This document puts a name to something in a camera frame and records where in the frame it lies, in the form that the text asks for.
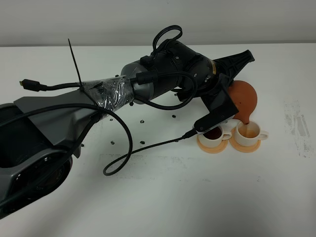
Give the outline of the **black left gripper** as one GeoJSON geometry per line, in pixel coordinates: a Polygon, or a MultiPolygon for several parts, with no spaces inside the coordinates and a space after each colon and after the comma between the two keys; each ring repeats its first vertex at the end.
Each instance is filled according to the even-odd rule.
{"type": "Polygon", "coordinates": [[[214,61],[191,61],[177,69],[194,77],[197,82],[195,97],[201,98],[211,112],[217,108],[237,108],[228,95],[228,88],[240,71],[253,61],[252,53],[246,50],[214,61]]]}

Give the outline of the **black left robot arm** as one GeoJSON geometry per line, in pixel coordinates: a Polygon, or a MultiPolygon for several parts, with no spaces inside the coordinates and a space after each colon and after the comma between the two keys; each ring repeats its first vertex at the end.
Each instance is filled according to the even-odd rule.
{"type": "Polygon", "coordinates": [[[183,139],[204,133],[238,113],[228,93],[234,78],[254,61],[249,50],[211,60],[175,39],[153,41],[150,55],[119,76],[47,86],[25,79],[31,91],[72,91],[55,97],[22,97],[0,107],[0,215],[6,217],[56,190],[92,126],[127,104],[177,110],[199,97],[209,113],[183,139]]]}

